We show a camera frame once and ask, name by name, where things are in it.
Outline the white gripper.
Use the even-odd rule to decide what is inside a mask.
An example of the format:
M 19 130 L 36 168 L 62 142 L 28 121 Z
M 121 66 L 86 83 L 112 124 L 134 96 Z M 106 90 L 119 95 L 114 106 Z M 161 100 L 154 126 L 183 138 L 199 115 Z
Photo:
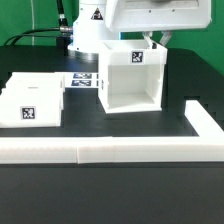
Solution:
M 211 0 L 108 0 L 105 24 L 112 32 L 143 32 L 148 49 L 156 49 L 152 31 L 163 31 L 166 45 L 173 30 L 206 28 L 211 22 Z

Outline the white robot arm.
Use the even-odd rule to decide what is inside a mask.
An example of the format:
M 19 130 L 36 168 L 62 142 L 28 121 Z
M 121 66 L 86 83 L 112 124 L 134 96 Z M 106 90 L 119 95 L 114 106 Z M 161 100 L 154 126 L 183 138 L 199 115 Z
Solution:
M 101 40 L 118 40 L 124 32 L 160 31 L 165 46 L 174 30 L 203 29 L 211 22 L 211 0 L 79 0 L 69 53 L 97 60 Z

